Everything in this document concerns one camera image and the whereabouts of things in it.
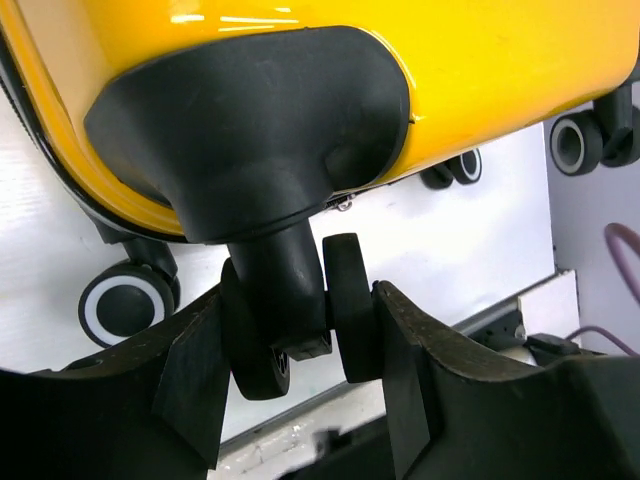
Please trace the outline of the yellow hard-shell suitcase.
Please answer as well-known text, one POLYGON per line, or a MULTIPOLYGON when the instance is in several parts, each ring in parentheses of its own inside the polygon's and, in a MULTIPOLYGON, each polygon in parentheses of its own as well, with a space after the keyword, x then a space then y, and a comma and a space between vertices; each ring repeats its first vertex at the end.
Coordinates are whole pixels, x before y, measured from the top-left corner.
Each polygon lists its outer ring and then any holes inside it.
POLYGON ((111 347, 172 315, 172 242, 224 245, 223 324, 250 400, 338 348, 377 379, 357 238, 316 243, 339 193, 445 168, 558 117, 568 175, 639 156, 635 1, 5 1, 1 84, 108 243, 80 324, 111 347))

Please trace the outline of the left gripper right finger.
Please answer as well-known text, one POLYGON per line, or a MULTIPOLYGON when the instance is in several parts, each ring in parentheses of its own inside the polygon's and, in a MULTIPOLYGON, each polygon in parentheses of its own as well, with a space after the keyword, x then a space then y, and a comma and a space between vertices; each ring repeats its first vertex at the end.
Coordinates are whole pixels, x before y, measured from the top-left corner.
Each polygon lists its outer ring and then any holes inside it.
POLYGON ((531 366, 374 290, 383 390, 400 479, 635 479, 639 361, 569 356, 531 366))

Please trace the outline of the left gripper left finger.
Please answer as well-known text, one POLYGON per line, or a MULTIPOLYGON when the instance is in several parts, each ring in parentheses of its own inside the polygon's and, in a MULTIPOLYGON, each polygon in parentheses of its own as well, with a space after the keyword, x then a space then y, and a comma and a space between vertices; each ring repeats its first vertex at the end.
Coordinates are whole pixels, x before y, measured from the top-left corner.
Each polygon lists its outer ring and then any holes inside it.
POLYGON ((204 479, 229 377, 217 289, 62 370, 4 370, 1 476, 204 479))

